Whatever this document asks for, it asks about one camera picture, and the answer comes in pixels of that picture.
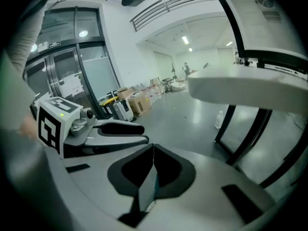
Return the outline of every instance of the glass door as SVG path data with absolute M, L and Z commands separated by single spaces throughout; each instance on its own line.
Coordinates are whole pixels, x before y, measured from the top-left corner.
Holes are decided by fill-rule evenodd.
M 32 115 L 36 117 L 37 103 L 36 101 L 43 96 L 46 98 L 57 96 L 54 85 L 50 82 L 49 59 L 41 58 L 32 64 L 26 66 L 24 71 L 24 79 L 28 83 L 29 87 L 36 94 L 33 103 L 30 106 Z
M 76 48 L 59 51 L 49 56 L 51 74 L 57 95 L 69 101 L 91 108 L 102 119 L 102 110 L 91 96 L 80 68 Z

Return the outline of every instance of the door frame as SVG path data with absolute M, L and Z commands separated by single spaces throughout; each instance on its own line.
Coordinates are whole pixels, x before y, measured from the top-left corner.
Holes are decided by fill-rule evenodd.
M 52 86 L 51 86 L 51 82 L 50 82 L 50 78 L 52 78 L 51 76 L 50 76 L 50 73 L 49 73 L 49 64 L 48 64 L 48 61 L 47 61 L 47 59 L 46 59 L 46 57 L 42 57 L 42 58 L 40 58 L 40 59 L 38 59 L 38 60 L 36 60 L 35 62 L 32 62 L 31 64 L 29 64 L 29 65 L 27 65 L 26 67 L 25 67 L 25 70 L 24 70 L 24 74 L 23 74 L 23 77 L 24 77 L 24 80 L 25 80 L 25 82 L 28 84 L 28 86 L 29 86 L 29 81 L 28 81 L 28 71 L 30 70 L 30 69 L 32 69 L 32 68 L 35 68 L 37 65 L 39 65 L 40 63 L 44 63 L 44 67 L 45 67 L 45 69 L 46 69 L 46 79 L 47 79 L 47 84 L 48 84 L 48 88 L 49 88 L 49 92 L 50 92 L 50 94 L 53 96 L 53 97 L 55 97 L 55 96 L 57 96 L 56 94 L 57 94 L 57 92 L 55 91 L 55 89 L 53 89 L 52 88 Z M 32 114 L 32 116 L 36 119 L 37 118 L 37 109 L 36 109 L 36 107 L 35 107 L 35 105 L 34 105 L 34 102 L 36 101 L 36 97 L 34 98 L 34 100 L 33 100 L 33 102 L 31 103 L 31 105 L 30 105 L 30 107 L 29 107 L 29 109 L 30 109 L 30 112 L 31 112 L 31 114 Z
M 56 56 L 63 55 L 63 54 L 69 53 L 69 52 L 72 52 L 73 55 L 74 55 L 74 59 L 75 59 L 75 63 L 76 63 L 78 74 L 80 76 L 81 84 L 83 85 L 83 89 L 84 89 L 86 95 L 88 97 L 90 97 L 89 98 L 89 102 L 91 103 L 93 109 L 95 110 L 95 113 L 98 116 L 97 118 L 98 119 L 105 119 L 106 117 L 105 117 L 105 115 L 103 113 L 102 108 L 99 106 L 99 104 L 98 104 L 98 102 L 97 102 L 97 100 L 96 100 L 96 98 L 94 96 L 94 93 L 92 91 L 91 85 L 89 84 L 88 81 L 86 81 L 87 80 L 86 79 L 87 75 L 86 75 L 86 73 L 84 71 L 83 66 L 81 66 L 82 60 L 80 59 L 79 54 L 77 53 L 77 45 L 75 45 L 74 47 L 71 47 L 69 49 L 58 51 L 58 52 L 55 52 L 55 53 L 49 55 L 51 75 L 52 75 L 53 82 L 54 82 L 54 85 L 55 85 L 55 89 L 56 89 L 56 91 L 58 93 L 58 96 L 62 97 L 61 91 L 60 91 L 60 81 L 58 79 L 57 72 L 56 72 L 56 69 L 55 69 L 54 58 Z

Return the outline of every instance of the ventilation grille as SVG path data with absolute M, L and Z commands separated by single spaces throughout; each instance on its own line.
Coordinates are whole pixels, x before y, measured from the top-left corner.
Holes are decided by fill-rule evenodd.
M 274 0 L 257 0 L 262 6 L 271 8 L 274 6 Z
M 262 13 L 268 22 L 280 22 L 281 23 L 281 17 L 277 11 L 262 11 Z

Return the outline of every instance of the paper notice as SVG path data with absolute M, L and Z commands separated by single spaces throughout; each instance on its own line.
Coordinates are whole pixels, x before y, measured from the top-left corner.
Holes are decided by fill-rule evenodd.
M 63 78 L 64 84 L 61 85 L 61 93 L 64 98 L 66 98 L 69 95 L 75 96 L 78 93 L 83 92 L 83 86 L 80 82 L 80 79 L 78 76 L 70 75 L 68 77 Z

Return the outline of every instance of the ceiling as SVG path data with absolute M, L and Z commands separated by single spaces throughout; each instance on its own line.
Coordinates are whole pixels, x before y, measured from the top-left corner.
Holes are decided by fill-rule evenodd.
M 189 44 L 185 44 L 182 37 L 186 36 Z M 188 49 L 200 51 L 212 48 L 227 48 L 230 41 L 236 46 L 235 38 L 226 16 L 202 18 L 188 21 L 163 31 L 146 42 L 167 49 L 175 55 L 188 53 Z

